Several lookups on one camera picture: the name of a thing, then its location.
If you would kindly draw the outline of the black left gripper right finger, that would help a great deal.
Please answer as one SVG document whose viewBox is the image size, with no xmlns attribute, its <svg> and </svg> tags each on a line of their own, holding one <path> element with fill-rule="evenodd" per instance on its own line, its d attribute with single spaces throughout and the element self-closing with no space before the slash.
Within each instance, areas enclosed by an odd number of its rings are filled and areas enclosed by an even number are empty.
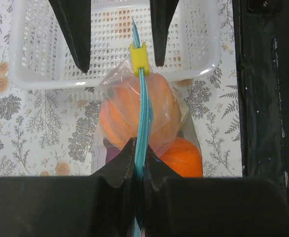
<svg viewBox="0 0 289 237">
<path fill-rule="evenodd" d="M 269 181 L 183 178 L 147 150 L 144 229 L 148 237 L 289 237 L 289 211 Z"/>
</svg>

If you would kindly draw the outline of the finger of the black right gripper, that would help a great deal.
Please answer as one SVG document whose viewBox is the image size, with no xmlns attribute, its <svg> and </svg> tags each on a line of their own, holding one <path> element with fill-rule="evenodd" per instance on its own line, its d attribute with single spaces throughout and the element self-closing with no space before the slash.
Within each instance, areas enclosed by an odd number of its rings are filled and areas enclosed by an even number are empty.
<svg viewBox="0 0 289 237">
<path fill-rule="evenodd" d="M 151 29 L 156 66 L 163 66 L 168 30 L 179 0 L 150 0 Z"/>
<path fill-rule="evenodd" d="M 75 65 L 87 73 L 90 68 L 91 1 L 49 0 Z"/>
</svg>

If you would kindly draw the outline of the white plastic mesh basket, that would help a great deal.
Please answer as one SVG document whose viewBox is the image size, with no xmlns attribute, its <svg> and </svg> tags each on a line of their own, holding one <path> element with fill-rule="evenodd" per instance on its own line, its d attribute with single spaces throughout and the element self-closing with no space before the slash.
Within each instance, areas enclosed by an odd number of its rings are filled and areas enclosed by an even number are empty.
<svg viewBox="0 0 289 237">
<path fill-rule="evenodd" d="M 133 25 L 146 43 L 153 71 L 168 81 L 205 76 L 219 65 L 221 32 L 215 0 L 178 3 L 162 67 L 154 59 L 149 1 L 94 0 L 91 4 L 90 66 L 83 73 L 75 65 L 50 3 L 13 3 L 8 55 L 15 86 L 25 90 L 97 86 L 129 55 Z"/>
</svg>

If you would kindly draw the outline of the clear zip top bag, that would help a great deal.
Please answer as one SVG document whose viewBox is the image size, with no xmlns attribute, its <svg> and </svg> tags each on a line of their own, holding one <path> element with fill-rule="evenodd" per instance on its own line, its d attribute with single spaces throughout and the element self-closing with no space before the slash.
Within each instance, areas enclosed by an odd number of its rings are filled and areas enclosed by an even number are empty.
<svg viewBox="0 0 289 237">
<path fill-rule="evenodd" d="M 135 218 L 134 218 L 134 234 L 133 237 L 146 237 L 144 226 L 144 166 L 146 162 L 146 154 L 148 149 L 152 149 L 149 145 L 151 134 L 151 125 L 153 122 L 153 110 L 151 100 L 148 93 L 146 78 L 154 72 L 148 62 L 146 44 L 140 41 L 137 27 L 133 27 L 133 43 L 130 46 L 130 55 L 118 67 L 111 70 L 101 86 L 107 91 L 107 87 L 115 86 L 123 81 L 125 77 L 134 76 L 140 80 L 140 115 L 139 129 L 136 137 L 136 150 L 134 159 L 134 176 L 136 185 L 135 197 Z M 179 129 L 177 137 L 184 138 Z"/>
</svg>

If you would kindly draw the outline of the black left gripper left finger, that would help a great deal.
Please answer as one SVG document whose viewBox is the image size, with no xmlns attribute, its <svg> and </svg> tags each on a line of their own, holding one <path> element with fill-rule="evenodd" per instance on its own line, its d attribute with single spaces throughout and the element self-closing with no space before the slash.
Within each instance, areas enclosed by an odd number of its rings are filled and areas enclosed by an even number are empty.
<svg viewBox="0 0 289 237">
<path fill-rule="evenodd" d="M 131 237 L 136 138 L 90 176 L 0 177 L 0 237 Z"/>
</svg>

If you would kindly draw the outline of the orange fake fruit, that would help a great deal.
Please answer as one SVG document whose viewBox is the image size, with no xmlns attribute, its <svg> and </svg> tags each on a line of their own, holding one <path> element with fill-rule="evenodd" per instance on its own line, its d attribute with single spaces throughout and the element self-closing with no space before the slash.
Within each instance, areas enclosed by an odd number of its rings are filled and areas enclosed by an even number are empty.
<svg viewBox="0 0 289 237">
<path fill-rule="evenodd" d="M 190 141 L 177 137 L 160 159 L 185 178 L 203 177 L 202 156 Z"/>
</svg>

